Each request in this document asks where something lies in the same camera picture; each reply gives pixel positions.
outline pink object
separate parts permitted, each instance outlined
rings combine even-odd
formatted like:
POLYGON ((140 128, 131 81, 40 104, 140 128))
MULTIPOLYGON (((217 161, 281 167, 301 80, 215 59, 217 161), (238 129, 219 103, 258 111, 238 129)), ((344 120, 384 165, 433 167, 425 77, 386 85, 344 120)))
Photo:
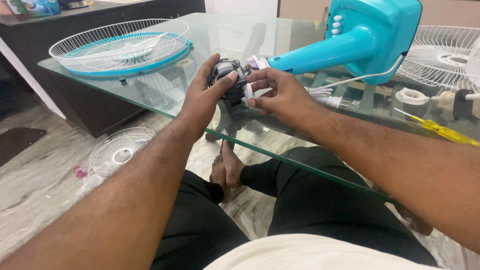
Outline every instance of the pink object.
POLYGON ((84 166, 75 166, 73 173, 79 178, 82 178, 88 174, 87 169, 84 166))

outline glass table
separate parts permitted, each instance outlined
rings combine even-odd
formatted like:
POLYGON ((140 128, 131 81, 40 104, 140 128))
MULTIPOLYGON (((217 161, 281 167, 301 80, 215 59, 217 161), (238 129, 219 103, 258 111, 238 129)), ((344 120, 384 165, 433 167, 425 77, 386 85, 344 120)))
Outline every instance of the glass table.
MULTIPOLYGON (((188 86, 200 66, 212 54, 218 52, 222 58, 237 59, 245 64, 247 58, 252 55, 272 57, 323 40, 325 34, 325 22, 317 21, 206 13, 193 13, 178 20, 189 25, 187 34, 188 39, 193 42, 193 49, 168 67, 125 76, 126 82, 120 82, 118 77, 73 74, 53 58, 38 64, 71 80, 174 118, 182 107, 188 86)), ((297 75, 304 86, 313 88, 352 77, 342 67, 297 75)), ((367 85, 361 81, 335 86, 332 95, 343 97, 350 103, 347 108, 329 109, 397 130, 443 139, 393 110, 395 107, 424 119, 432 119, 480 140, 478 122, 455 120, 452 108, 440 105, 438 101, 430 101, 421 106, 411 106, 398 101, 395 93, 404 87, 418 90, 429 97, 445 91, 440 87, 426 86, 396 73, 389 82, 379 86, 367 85)), ((255 95, 261 95, 265 91, 258 91, 255 95)), ((261 115, 259 110, 246 106, 245 102, 231 108, 224 100, 220 100, 206 131, 207 140, 225 139, 345 186, 380 196, 385 201, 394 202, 371 183, 368 187, 352 183, 322 171, 300 156, 283 156, 282 153, 291 148, 310 147, 316 144, 280 122, 276 116, 261 115)))

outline screwdriver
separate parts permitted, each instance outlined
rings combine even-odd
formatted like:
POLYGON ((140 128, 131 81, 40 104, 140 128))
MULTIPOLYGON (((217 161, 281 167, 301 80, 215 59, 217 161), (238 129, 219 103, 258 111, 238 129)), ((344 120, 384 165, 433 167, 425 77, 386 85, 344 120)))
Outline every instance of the screwdriver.
POLYGON ((412 118, 413 120, 415 121, 418 121, 420 123, 422 123, 422 127, 423 128, 426 128, 428 130, 432 130, 434 132, 436 132, 438 135, 440 136, 443 136, 451 141, 454 141, 458 144, 467 144, 467 145, 471 145, 471 146, 477 146, 477 147, 480 147, 480 142, 468 137, 468 136, 465 136, 453 129, 449 129, 448 127, 444 127, 444 126, 440 126, 439 124, 435 123, 434 121, 432 120, 423 120, 422 118, 420 117, 417 117, 415 115, 411 115, 411 114, 408 114, 402 110, 399 110, 397 108, 394 108, 395 110, 403 113, 404 115, 408 115, 410 118, 412 118))

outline forearm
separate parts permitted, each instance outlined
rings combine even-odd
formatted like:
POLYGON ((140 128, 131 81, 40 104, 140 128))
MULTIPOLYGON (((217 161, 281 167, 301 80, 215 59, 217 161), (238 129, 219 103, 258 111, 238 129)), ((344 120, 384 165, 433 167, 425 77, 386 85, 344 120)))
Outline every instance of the forearm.
POLYGON ((435 228, 480 251, 480 148, 318 108, 299 128, 435 228))
POLYGON ((147 269, 198 132, 174 120, 91 194, 7 258, 2 269, 147 269))

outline bare foot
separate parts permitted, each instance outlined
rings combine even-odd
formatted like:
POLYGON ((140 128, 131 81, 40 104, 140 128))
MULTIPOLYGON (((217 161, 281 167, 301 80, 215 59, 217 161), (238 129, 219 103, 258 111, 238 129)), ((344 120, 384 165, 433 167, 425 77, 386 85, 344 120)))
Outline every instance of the bare foot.
POLYGON ((217 183, 222 187, 224 194, 222 203, 228 203, 230 201, 230 188, 227 185, 227 170, 225 170, 222 154, 215 157, 212 163, 210 182, 217 183))
POLYGON ((222 146, 222 156, 223 164, 225 165, 225 170, 227 171, 227 185, 230 188, 241 187, 240 182, 240 172, 245 164, 243 164, 240 159, 235 155, 227 141, 223 141, 222 146))

